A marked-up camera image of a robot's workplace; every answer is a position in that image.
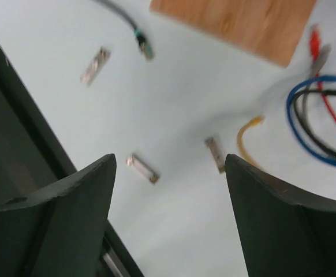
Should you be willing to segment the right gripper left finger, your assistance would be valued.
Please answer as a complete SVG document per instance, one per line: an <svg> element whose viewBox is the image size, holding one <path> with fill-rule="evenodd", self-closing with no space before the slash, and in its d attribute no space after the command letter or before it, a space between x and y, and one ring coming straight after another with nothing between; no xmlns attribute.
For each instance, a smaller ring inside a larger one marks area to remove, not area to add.
<svg viewBox="0 0 336 277"><path fill-rule="evenodd" d="M95 276L115 175L116 159L108 154L0 203L0 276Z"/></svg>

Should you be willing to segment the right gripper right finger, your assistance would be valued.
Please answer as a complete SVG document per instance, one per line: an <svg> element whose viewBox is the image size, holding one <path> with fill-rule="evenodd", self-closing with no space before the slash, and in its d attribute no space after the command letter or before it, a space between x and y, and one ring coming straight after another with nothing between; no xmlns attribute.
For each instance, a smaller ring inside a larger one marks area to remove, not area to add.
<svg viewBox="0 0 336 277"><path fill-rule="evenodd" d="M234 154L225 172L249 276L336 276L336 200Z"/></svg>

